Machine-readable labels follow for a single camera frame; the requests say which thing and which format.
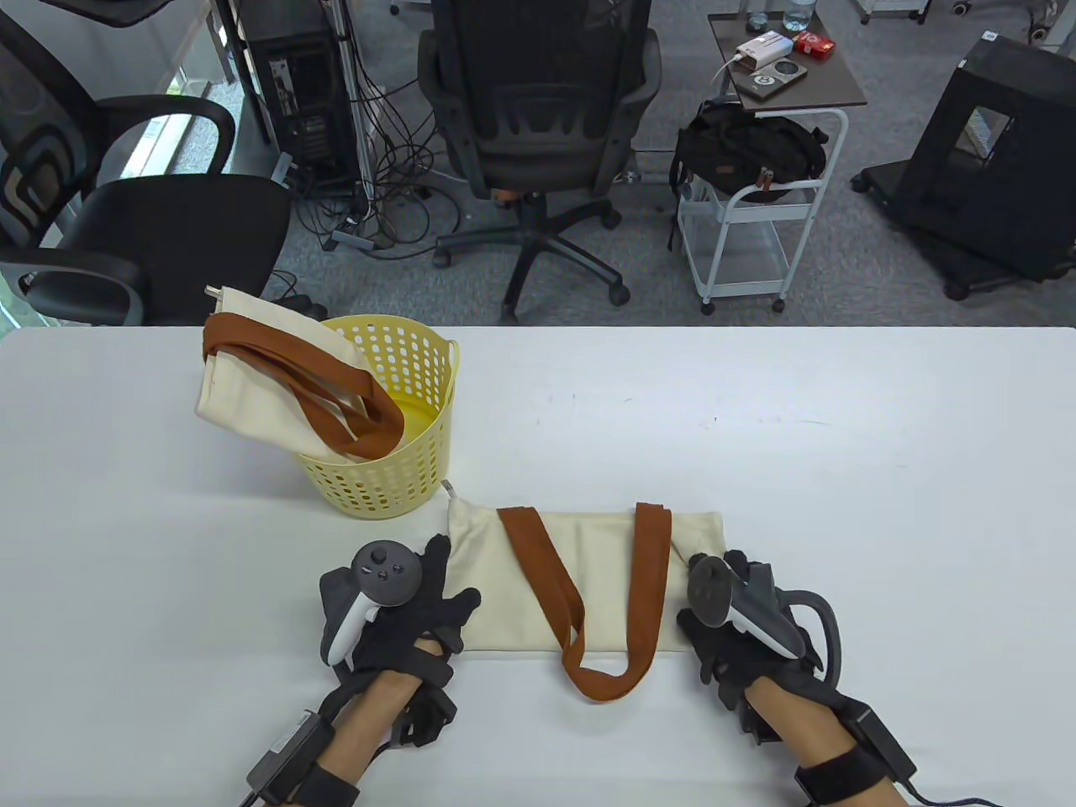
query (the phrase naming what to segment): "floor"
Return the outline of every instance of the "floor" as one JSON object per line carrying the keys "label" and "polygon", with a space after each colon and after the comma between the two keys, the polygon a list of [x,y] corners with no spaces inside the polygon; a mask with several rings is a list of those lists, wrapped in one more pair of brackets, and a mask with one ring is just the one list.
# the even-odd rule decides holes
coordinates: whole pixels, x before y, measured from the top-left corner
{"label": "floor", "polygon": [[[417,36],[431,24],[422,6],[405,5],[396,17],[386,6],[385,0],[364,3],[356,23],[368,71],[379,83],[395,87],[414,77]],[[635,139],[636,148],[675,145],[678,128],[693,116],[719,63],[706,15],[734,8],[713,0],[653,0],[651,26],[661,40],[663,82]],[[607,232],[589,222],[568,233],[624,273],[632,301],[622,309],[611,308],[603,285],[543,256],[523,293],[519,309],[523,324],[1076,325],[1076,277],[973,295],[960,303],[946,299],[937,277],[905,237],[867,198],[847,186],[860,168],[909,156],[960,58],[988,28],[1025,37],[1027,13],[1007,5],[976,8],[966,17],[955,17],[939,0],[922,27],[905,17],[876,17],[861,26],[851,0],[821,0],[819,13],[869,103],[849,113],[845,153],[785,312],[774,314],[768,299],[740,298],[718,300],[716,313],[703,316],[684,259],[666,250],[672,201],[668,187],[635,185],[614,187],[610,195],[624,215],[619,229]],[[238,112],[241,99],[236,88],[217,88],[212,97]],[[428,112],[416,87],[397,98],[412,125]],[[204,127],[194,127],[176,170],[204,166],[210,141]],[[667,171],[668,155],[642,157],[648,170]],[[448,171],[440,160],[438,169]],[[490,202],[473,199],[465,184],[440,176],[430,180],[463,206],[465,226],[510,217]],[[572,201],[570,195],[554,197],[551,208]],[[451,225],[451,208],[439,201],[430,204],[435,231],[438,226],[443,231]],[[413,213],[408,218],[407,209],[394,213],[400,216],[401,231],[421,225]],[[378,311],[431,325],[484,325],[497,321],[513,261],[511,250],[485,247],[458,253],[448,270],[434,269],[428,255],[374,263],[346,249],[324,253],[317,239],[293,222],[278,266],[295,272],[300,291],[328,306],[332,315]],[[268,291],[279,287],[274,284]]]}

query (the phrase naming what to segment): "office chair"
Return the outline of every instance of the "office chair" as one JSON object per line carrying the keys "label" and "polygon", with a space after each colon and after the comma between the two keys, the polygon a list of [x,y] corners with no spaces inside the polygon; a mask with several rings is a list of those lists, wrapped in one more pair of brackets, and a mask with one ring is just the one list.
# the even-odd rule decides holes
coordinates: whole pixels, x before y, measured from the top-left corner
{"label": "office chair", "polygon": [[471,193],[519,192],[519,224],[442,236],[434,264],[471,244],[522,249],[501,303],[515,308],[541,252],[581,266],[609,286],[609,301],[631,299],[620,272],[561,237],[598,217],[621,216],[600,199],[550,216],[547,194],[589,189],[605,196],[623,170],[632,137],[661,86],[657,36],[647,28],[650,0],[433,0],[434,30],[419,40],[419,86],[434,108],[449,160]]}
{"label": "office chair", "polygon": [[[216,124],[207,174],[96,187],[101,159],[121,134],[170,114]],[[291,203],[270,180],[221,174],[235,132],[227,110],[201,98],[94,101],[0,12],[0,275],[39,313],[95,325],[200,325],[214,306],[207,285],[259,295],[284,244]],[[40,249],[75,196],[82,208],[62,240]]]}
{"label": "office chair", "polygon": [[80,17],[103,23],[112,28],[129,28],[152,17],[172,0],[41,0]]}

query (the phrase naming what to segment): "yellow basket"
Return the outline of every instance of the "yellow basket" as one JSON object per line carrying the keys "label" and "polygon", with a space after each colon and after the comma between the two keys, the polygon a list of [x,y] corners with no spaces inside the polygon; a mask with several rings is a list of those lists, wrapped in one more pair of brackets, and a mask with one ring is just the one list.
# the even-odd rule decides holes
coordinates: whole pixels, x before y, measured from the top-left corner
{"label": "yellow basket", "polygon": [[404,448],[369,463],[298,454],[299,464],[348,515],[392,519],[411,512],[434,495],[449,468],[459,345],[401,316],[340,316],[324,325],[358,344],[404,411]]}

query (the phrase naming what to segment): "brown bag handle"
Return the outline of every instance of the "brown bag handle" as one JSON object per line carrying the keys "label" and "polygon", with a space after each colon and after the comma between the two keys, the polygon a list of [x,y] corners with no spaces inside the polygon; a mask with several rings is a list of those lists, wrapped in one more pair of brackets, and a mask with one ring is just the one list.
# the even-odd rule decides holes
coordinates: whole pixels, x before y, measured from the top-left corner
{"label": "brown bag handle", "polygon": [[583,598],[556,554],[538,512],[530,507],[510,507],[497,510],[497,514],[515,560],[561,645],[561,661],[576,689],[592,700],[615,700],[634,690],[657,652],[672,546],[672,513],[660,505],[635,506],[632,585],[627,598],[627,669],[620,676],[582,666],[586,651]]}
{"label": "brown bag handle", "polygon": [[404,413],[369,371],[293,334],[240,314],[213,314],[202,330],[202,360],[221,352],[291,390],[310,427],[338,454],[380,459],[404,436]]}

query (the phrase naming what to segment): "hand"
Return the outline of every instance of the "hand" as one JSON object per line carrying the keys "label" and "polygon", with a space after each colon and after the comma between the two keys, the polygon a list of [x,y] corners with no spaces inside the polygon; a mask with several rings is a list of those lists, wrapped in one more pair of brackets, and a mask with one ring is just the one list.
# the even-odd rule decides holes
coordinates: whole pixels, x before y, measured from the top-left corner
{"label": "hand", "polygon": [[[689,566],[696,563],[698,557],[702,556],[691,558]],[[747,582],[750,579],[753,564],[748,562],[742,552],[726,552],[724,558],[741,580]],[[795,624],[791,609],[785,608],[782,613]],[[815,678],[815,670],[821,669],[822,662],[811,643],[810,635],[798,625],[796,627],[807,645],[807,653],[802,660],[791,661],[769,650],[750,634],[741,634],[732,624],[707,627],[690,608],[684,608],[677,614],[677,624],[695,649],[702,664],[699,677],[703,683],[709,683],[712,677],[717,677],[718,696],[730,710],[735,709],[744,697],[744,690],[760,678],[770,678],[789,692],[809,692],[809,695],[804,696],[812,700],[821,697],[835,702],[834,696],[840,697],[835,692],[829,694],[829,688],[825,693],[820,691],[822,685]]]}
{"label": "hand", "polygon": [[[427,675],[417,677],[429,680],[431,670],[417,670],[415,666],[423,664],[422,656],[428,657],[427,653],[414,650],[416,640],[437,640],[440,654],[445,657],[463,650],[459,629],[470,619],[482,598],[476,589],[467,589],[451,599],[444,599],[444,575],[451,548],[452,544],[443,535],[429,539],[425,552],[419,555],[422,564],[419,591],[401,606],[378,610],[377,618],[363,629],[362,639],[352,653],[351,666],[354,671],[394,669],[410,675],[424,671]],[[344,568],[323,576],[321,589],[326,617],[350,606],[356,593],[350,570]],[[323,661],[330,641],[331,636],[326,625],[326,635],[322,641]]]}

